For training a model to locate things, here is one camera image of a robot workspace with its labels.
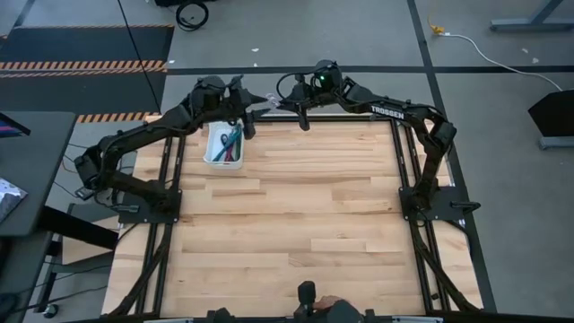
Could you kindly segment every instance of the white cable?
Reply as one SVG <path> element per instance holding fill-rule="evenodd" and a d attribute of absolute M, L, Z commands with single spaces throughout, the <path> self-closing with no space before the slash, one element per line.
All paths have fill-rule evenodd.
<path fill-rule="evenodd" d="M 500 67 L 506 68 L 506 69 L 508 69 L 509 71 L 512 71 L 512 72 L 515 72 L 515 73 L 518 73 L 518 74 L 540 77 L 541 79 L 545 80 L 546 82 L 548 82 L 548 83 L 554 85 L 554 87 L 556 87 L 556 89 L 558 89 L 558 91 L 562 92 L 562 88 L 561 88 L 560 86 L 558 86 L 558 84 L 556 84 L 553 80 L 549 79 L 548 77 L 546 77 L 546 76 L 544 76 L 544 75 L 540 75 L 540 74 L 536 74 L 536 73 L 528 73 L 528 72 L 518 71 L 517 69 L 514 69 L 514 68 L 512 68 L 512 67 L 508 67 L 508 66 L 503 65 L 503 64 L 501 64 L 501 63 L 499 63 L 499 62 L 495 62 L 495 61 L 491 60 L 491 59 L 488 58 L 486 55 L 484 55 L 484 54 L 482 53 L 482 51 L 478 48 L 478 46 L 476 46 L 476 43 L 475 43 L 472 39 L 468 38 L 467 36 L 451 34 L 451 33 L 448 33 L 448 32 L 441 32 L 439 35 L 440 35 L 440 36 L 443 36 L 443 37 L 457 37 L 457 38 L 460 38 L 460 39 L 465 39 L 465 40 L 467 40 L 468 42 L 470 42 L 471 44 L 473 44 L 473 46 L 474 46 L 474 48 L 476 48 L 476 51 L 478 52 L 478 54 L 480 54 L 480 56 L 482 56 L 482 57 L 483 57 L 485 60 L 487 60 L 488 62 L 491 62 L 491 63 L 493 63 L 493 64 L 495 64 L 495 65 L 498 65 L 498 66 L 500 66 Z"/>

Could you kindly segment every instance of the wooden table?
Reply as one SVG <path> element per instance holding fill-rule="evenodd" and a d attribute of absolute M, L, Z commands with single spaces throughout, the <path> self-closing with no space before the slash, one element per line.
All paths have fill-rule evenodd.
<path fill-rule="evenodd" d="M 204 317 L 221 307 L 238 317 L 290 316 L 304 280 L 315 281 L 317 296 L 341 296 L 360 311 L 424 313 L 388 122 L 317 122 L 308 132 L 296 122 L 258 124 L 240 170 L 206 165 L 206 142 L 206 129 L 187 138 L 163 318 Z M 163 145 L 138 151 L 137 178 L 158 178 Z M 450 181 L 444 164 L 442 185 Z M 140 275 L 148 230 L 140 224 L 117 247 L 103 313 Z M 445 271 L 481 307 L 465 235 L 442 222 L 435 232 Z M 150 282 L 147 310 L 155 277 Z"/>

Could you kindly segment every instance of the yellow warning stripe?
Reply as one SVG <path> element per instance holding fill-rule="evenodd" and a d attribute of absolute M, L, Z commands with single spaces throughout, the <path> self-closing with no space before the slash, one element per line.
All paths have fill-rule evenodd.
<path fill-rule="evenodd" d="M 101 29 L 101 28 L 125 28 L 125 24 L 115 25 L 101 25 L 101 26 L 18 26 L 15 29 Z M 170 23 L 167 24 L 135 24 L 129 25 L 129 28 L 154 28 L 154 27 L 168 27 L 173 28 Z"/>
<path fill-rule="evenodd" d="M 148 116 L 159 116 L 157 112 L 99 113 L 80 115 L 76 123 L 144 121 Z"/>
<path fill-rule="evenodd" d="M 76 70 L 76 69 L 107 69 L 107 68 L 140 68 L 140 62 L 131 61 L 72 61 L 72 62 L 0 62 L 0 70 Z M 165 67 L 161 60 L 145 60 L 143 67 L 146 69 Z"/>
<path fill-rule="evenodd" d="M 146 72 L 163 72 L 167 73 L 167 68 L 149 68 Z M 120 70 L 103 70 L 103 71 L 84 71 L 84 72 L 54 72 L 54 73 L 25 73 L 25 74 L 0 74 L 0 78 L 18 78 L 18 77 L 46 77 L 46 76 L 73 76 L 73 75 L 98 75 L 98 74 L 133 74 L 141 73 L 139 68 L 120 69 Z"/>

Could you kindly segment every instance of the wheel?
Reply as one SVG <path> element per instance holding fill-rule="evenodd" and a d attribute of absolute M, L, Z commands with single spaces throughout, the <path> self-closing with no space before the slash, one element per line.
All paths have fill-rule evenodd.
<path fill-rule="evenodd" d="M 49 304 L 42 315 L 45 319 L 52 319 L 55 317 L 60 308 L 56 304 Z"/>
<path fill-rule="evenodd" d="M 186 13 L 190 12 L 194 13 L 193 15 L 191 15 L 189 19 L 186 19 L 181 16 L 181 14 L 185 9 Z M 201 17 L 202 15 L 204 18 L 198 23 L 196 23 L 198 21 L 198 18 Z M 176 22 L 178 23 L 179 28 L 183 31 L 196 31 L 199 28 L 201 28 L 201 26 L 205 25 L 208 19 L 209 19 L 209 10 L 207 10 L 207 6 L 205 6 L 204 3 L 198 0 L 189 0 L 184 4 L 180 5 L 178 7 L 178 10 L 176 11 Z"/>

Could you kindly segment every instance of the cable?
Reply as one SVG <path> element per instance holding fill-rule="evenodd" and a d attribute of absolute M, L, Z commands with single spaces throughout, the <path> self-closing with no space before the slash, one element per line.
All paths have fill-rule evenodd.
<path fill-rule="evenodd" d="M 122 17 L 124 18 L 124 24 L 126 25 L 127 33 L 129 34 L 129 38 L 132 40 L 132 45 L 134 45 L 134 51 L 135 51 L 135 54 L 137 55 L 137 59 L 140 62 L 140 66 L 142 67 L 142 71 L 143 71 L 143 75 L 145 76 L 145 80 L 147 81 L 147 84 L 150 86 L 150 90 L 152 91 L 153 102 L 155 103 L 155 106 L 157 107 L 158 111 L 161 111 L 160 103 L 158 102 L 158 97 L 155 95 L 155 91 L 153 90 L 152 82 L 150 82 L 150 78 L 149 78 L 147 72 L 145 71 L 145 66 L 144 66 L 144 62 L 142 61 L 142 56 L 140 55 L 140 52 L 139 52 L 139 50 L 137 50 L 137 46 L 135 45 L 134 35 L 132 35 L 132 30 L 129 28 L 129 24 L 127 23 L 126 13 L 124 12 L 124 6 L 122 5 L 120 0 L 117 0 L 117 5 L 119 5 L 119 10 L 122 12 Z"/>
<path fill-rule="evenodd" d="M 88 272 L 91 272 L 91 271 L 93 271 L 93 270 L 97 270 L 97 269 L 101 269 L 101 268 L 105 268 L 105 267 L 110 267 L 110 266 L 111 266 L 111 265 L 96 266 L 96 267 L 94 267 L 94 268 L 90 268 L 90 269 L 87 269 L 87 270 L 79 271 L 79 272 L 77 272 L 77 273 L 73 273 L 73 274 L 70 274 L 70 275 L 61 276 L 61 277 L 59 277 L 59 278 L 54 279 L 54 281 L 58 281 L 58 280 L 60 280 L 60 279 L 65 279 L 65 278 L 71 277 L 71 276 L 73 276 L 73 275 L 88 273 Z M 21 294 L 21 293 L 23 293 L 23 292 L 31 291 L 31 290 L 34 290 L 34 289 L 36 289 L 36 288 L 38 288 L 38 287 L 41 287 L 41 286 L 43 286 L 43 285 L 45 285 L 45 284 L 48 284 L 48 283 L 37 284 L 37 285 L 34 286 L 34 287 L 27 288 L 27 289 L 25 289 L 25 290 L 21 290 L 21 291 L 16 292 L 16 293 L 17 293 L 17 294 Z"/>
<path fill-rule="evenodd" d="M 76 196 L 75 194 L 73 194 L 72 192 L 70 192 L 69 190 L 67 190 L 65 187 L 61 186 L 60 184 L 58 184 L 56 181 L 54 181 L 54 184 L 56 184 L 57 186 L 59 186 L 60 188 L 62 188 L 67 194 L 69 194 L 71 197 L 74 198 L 78 198 L 78 196 Z"/>
<path fill-rule="evenodd" d="M 124 237 L 133 229 L 135 229 L 135 227 L 138 225 L 139 223 L 134 223 L 134 225 L 132 225 L 131 227 L 129 227 L 129 229 L 126 230 L 126 232 L 124 232 L 122 235 L 119 236 L 119 239 L 117 239 L 116 241 L 116 247 L 119 245 L 119 242 L 124 239 Z"/>
<path fill-rule="evenodd" d="M 418 210 L 417 211 L 418 214 L 422 215 L 422 217 L 424 217 L 424 220 L 422 221 L 422 225 L 419 225 L 419 222 L 417 221 L 416 226 L 419 228 L 424 228 L 427 225 L 427 222 L 429 222 L 429 217 L 427 217 L 427 214 L 425 214 L 423 211 Z"/>
<path fill-rule="evenodd" d="M 104 289 L 104 288 L 106 288 L 106 287 L 108 287 L 108 286 L 107 286 L 107 285 L 104 285 L 104 286 L 101 286 L 101 287 L 98 287 L 98 288 L 91 288 L 91 289 L 87 289 L 87 290 L 83 290 L 83 291 L 79 291 L 79 292 L 74 292 L 74 293 L 71 293 L 71 294 L 66 295 L 66 296 L 57 297 L 57 298 L 55 298 L 55 299 L 49 300 L 49 301 L 47 301 L 46 303 L 47 303 L 47 304 L 50 304 L 50 303 L 53 303 L 53 302 L 56 302 L 56 301 L 67 300 L 67 299 L 72 298 L 72 297 L 74 297 L 74 296 L 77 296 L 77 295 L 80 295 L 80 294 L 83 294 L 83 293 L 87 293 L 87 292 L 96 292 L 96 291 L 102 290 L 102 289 Z M 40 306 L 45 305 L 46 303 L 38 303 L 38 304 L 30 305 L 30 306 L 27 306 L 27 307 L 25 307 L 25 308 L 21 308 L 21 309 L 18 309 L 18 310 L 11 310 L 11 311 L 8 312 L 8 314 L 6 314 L 6 315 L 12 315 L 12 314 L 14 314 L 14 313 L 18 313 L 18 312 L 25 311 L 25 310 L 36 309 L 36 308 L 38 308 L 38 307 L 40 307 Z"/>
<path fill-rule="evenodd" d="M 562 92 L 562 88 L 561 88 L 558 84 L 556 84 L 553 80 L 549 79 L 548 77 L 546 77 L 546 76 L 544 76 L 544 75 L 536 74 L 536 73 L 528 73 L 528 72 L 518 71 L 517 69 L 514 69 L 514 68 L 509 67 L 509 66 L 506 66 L 506 65 L 503 65 L 503 64 L 501 64 L 501 63 L 499 63 L 499 62 L 496 62 L 496 61 L 494 61 L 494 60 L 488 58 L 486 55 L 484 55 L 484 54 L 482 53 L 482 51 L 478 48 L 478 46 L 476 45 L 476 43 L 475 43 L 472 39 L 468 38 L 467 36 L 451 34 L 451 33 L 449 33 L 449 32 L 441 32 L 441 33 L 438 34 L 438 35 L 439 35 L 439 36 L 442 36 L 442 37 L 456 37 L 456 38 L 464 39 L 464 40 L 470 42 L 471 44 L 473 44 L 473 46 L 474 46 L 474 48 L 476 49 L 476 51 L 478 52 L 478 54 L 479 54 L 480 56 L 482 56 L 487 62 L 493 63 L 493 64 L 495 64 L 495 65 L 498 65 L 498 66 L 502 67 L 502 68 L 506 68 L 506 69 L 508 69 L 509 71 L 512 71 L 512 72 L 515 72 L 515 73 L 518 73 L 518 74 L 530 75 L 530 76 L 539 77 L 539 78 L 545 80 L 546 82 L 552 84 L 556 89 L 558 89 L 559 92 Z"/>
<path fill-rule="evenodd" d="M 65 171 L 71 172 L 71 173 L 73 173 L 73 174 L 77 174 L 77 173 L 78 173 L 77 171 L 69 170 L 69 169 L 65 166 L 64 161 L 62 161 L 62 168 L 63 168 Z"/>
<path fill-rule="evenodd" d="M 199 8 L 201 8 L 201 10 L 204 11 L 204 18 L 199 23 L 191 23 L 189 20 L 181 17 L 181 13 L 183 12 L 183 10 L 189 7 L 190 5 L 196 5 Z M 184 4 L 180 5 L 178 7 L 178 10 L 176 11 L 176 22 L 178 23 L 178 27 L 183 31 L 196 31 L 203 25 L 205 25 L 208 19 L 209 19 L 209 10 L 207 9 L 207 6 L 205 6 L 203 2 L 198 2 L 197 0 L 188 0 Z"/>
<path fill-rule="evenodd" d="M 464 39 L 468 42 L 470 42 L 471 44 L 473 44 L 474 48 L 476 49 L 476 52 L 478 52 L 478 54 L 484 58 L 484 60 L 486 60 L 489 63 L 495 64 L 497 66 L 500 66 L 502 68 L 508 69 L 509 71 L 512 71 L 514 73 L 518 73 L 518 74 L 522 74 L 522 75 L 528 75 L 528 76 L 536 76 L 539 77 L 543 80 L 545 80 L 546 82 L 552 84 L 556 89 L 558 89 L 559 92 L 562 92 L 562 88 L 556 84 L 553 80 L 549 79 L 548 77 L 541 75 L 541 74 L 536 74 L 536 73 L 528 73 L 528 72 L 522 72 L 522 71 L 518 71 L 515 68 L 503 65 L 497 61 L 494 61 L 490 58 L 488 58 L 486 55 L 484 55 L 484 53 L 478 48 L 478 46 L 476 45 L 476 43 L 474 42 L 474 40 L 470 39 L 467 36 L 463 36 L 463 35 L 456 35 L 456 34 L 451 34 L 449 32 L 445 32 L 445 28 L 441 27 L 441 26 L 437 26 L 437 25 L 433 25 L 431 23 L 431 15 L 434 14 L 435 9 L 438 6 L 439 1 L 436 0 L 434 2 L 434 5 L 432 6 L 432 8 L 429 10 L 429 14 L 427 15 L 427 23 L 429 24 L 430 29 L 432 30 L 432 32 L 437 35 L 437 36 L 442 36 L 442 37 L 455 37 L 455 38 L 460 38 L 460 39 Z"/>
<path fill-rule="evenodd" d="M 343 72 L 341 71 L 341 68 L 340 68 L 339 65 L 337 65 L 337 64 L 332 64 L 332 65 L 330 65 L 330 66 L 331 66 L 331 67 L 334 67 L 334 68 L 339 72 L 340 83 L 339 83 L 339 86 L 338 86 L 338 90 L 339 90 L 339 94 L 340 94 L 341 96 L 343 96 L 343 88 L 341 87 L 341 85 L 343 84 Z M 321 72 L 321 71 L 323 71 L 323 70 L 328 70 L 328 69 L 329 69 L 329 67 L 321 66 L 321 67 L 318 67 L 318 68 L 316 68 L 316 69 L 314 69 L 314 70 L 312 70 L 312 71 L 310 71 L 310 72 L 306 72 L 306 73 L 288 73 L 288 74 L 285 74 L 285 75 L 281 76 L 281 78 L 279 78 L 279 81 L 277 81 L 277 84 L 275 85 L 275 90 L 277 91 L 277 94 L 279 95 L 279 97 L 280 97 L 281 99 L 285 100 L 287 103 L 304 103 L 304 102 L 307 102 L 307 101 L 309 101 L 309 99 L 305 99 L 305 100 L 287 100 L 287 98 L 285 98 L 285 97 L 283 96 L 283 94 L 281 93 L 281 90 L 279 90 L 279 87 L 280 87 L 280 85 L 281 85 L 281 82 L 282 82 L 284 79 L 286 79 L 287 77 L 289 77 L 289 76 L 315 74 L 315 73 Z M 316 81 L 316 80 L 317 80 L 317 78 L 316 78 L 315 76 L 313 76 L 313 77 L 311 77 L 311 80 L 310 80 L 309 82 L 310 82 L 313 86 L 315 86 L 315 81 Z"/>
<path fill-rule="evenodd" d="M 69 145 L 69 146 L 72 146 L 72 147 L 76 147 L 76 148 L 83 148 L 83 149 L 88 149 L 88 148 L 89 148 L 89 147 L 82 146 L 82 145 L 79 145 L 79 144 L 70 144 L 70 143 L 68 143 L 68 145 Z"/>

